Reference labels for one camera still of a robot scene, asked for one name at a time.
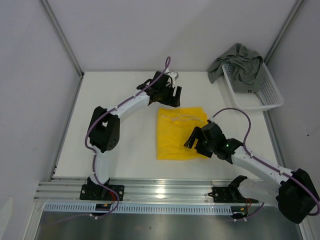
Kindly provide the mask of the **yellow shorts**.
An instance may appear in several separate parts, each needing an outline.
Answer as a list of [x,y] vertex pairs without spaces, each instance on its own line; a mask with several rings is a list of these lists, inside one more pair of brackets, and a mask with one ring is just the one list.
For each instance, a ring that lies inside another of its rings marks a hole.
[[206,159],[193,148],[184,146],[195,127],[207,123],[202,107],[159,108],[156,120],[156,159],[187,161]]

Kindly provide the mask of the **grey shorts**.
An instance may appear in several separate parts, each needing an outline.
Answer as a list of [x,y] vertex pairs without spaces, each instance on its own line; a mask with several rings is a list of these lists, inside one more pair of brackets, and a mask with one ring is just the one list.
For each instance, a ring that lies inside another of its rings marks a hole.
[[214,83],[223,75],[222,66],[229,64],[234,67],[230,80],[233,91],[256,93],[263,81],[263,63],[260,53],[241,43],[235,43],[208,67],[208,78]]

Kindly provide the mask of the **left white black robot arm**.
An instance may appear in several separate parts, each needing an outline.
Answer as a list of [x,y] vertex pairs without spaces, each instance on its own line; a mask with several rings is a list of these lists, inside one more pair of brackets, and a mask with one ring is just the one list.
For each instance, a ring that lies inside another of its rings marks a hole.
[[123,102],[108,108],[94,109],[85,147],[94,152],[92,173],[82,186],[82,200],[106,200],[110,192],[111,151],[120,140],[121,122],[152,103],[177,108],[180,106],[182,87],[175,86],[179,74],[174,71],[156,71],[150,78],[136,87],[133,95]]

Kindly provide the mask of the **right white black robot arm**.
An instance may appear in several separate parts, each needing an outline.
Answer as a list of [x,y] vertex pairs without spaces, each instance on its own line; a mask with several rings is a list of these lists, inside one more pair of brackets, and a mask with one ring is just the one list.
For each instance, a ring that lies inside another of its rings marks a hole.
[[231,165],[243,168],[259,180],[239,175],[227,187],[213,187],[208,194],[215,203],[266,203],[277,209],[288,220],[301,223],[320,207],[320,196],[303,169],[296,171],[259,158],[249,151],[244,143],[226,138],[214,122],[203,127],[196,126],[184,147],[205,157],[216,156]]

